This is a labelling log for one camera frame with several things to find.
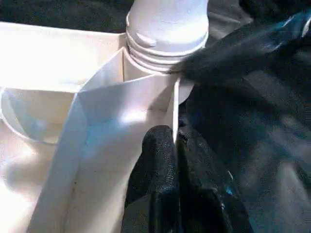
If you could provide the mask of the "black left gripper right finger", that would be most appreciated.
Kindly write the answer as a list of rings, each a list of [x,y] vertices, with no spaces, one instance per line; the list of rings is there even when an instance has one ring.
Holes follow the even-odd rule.
[[[230,172],[187,120],[179,121],[178,166],[184,232],[253,232]]]

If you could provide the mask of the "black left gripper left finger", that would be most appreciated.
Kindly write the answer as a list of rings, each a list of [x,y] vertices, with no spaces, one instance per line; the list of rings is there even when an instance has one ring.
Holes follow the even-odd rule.
[[[152,127],[128,181],[123,233],[180,233],[177,155],[169,126]]]

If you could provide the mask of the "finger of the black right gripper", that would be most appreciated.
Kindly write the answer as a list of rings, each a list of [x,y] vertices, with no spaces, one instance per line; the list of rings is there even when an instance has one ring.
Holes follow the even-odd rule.
[[[310,37],[310,11],[281,20],[257,19],[238,28],[211,47],[200,49],[171,68],[198,83],[224,83],[278,57],[288,56]]]

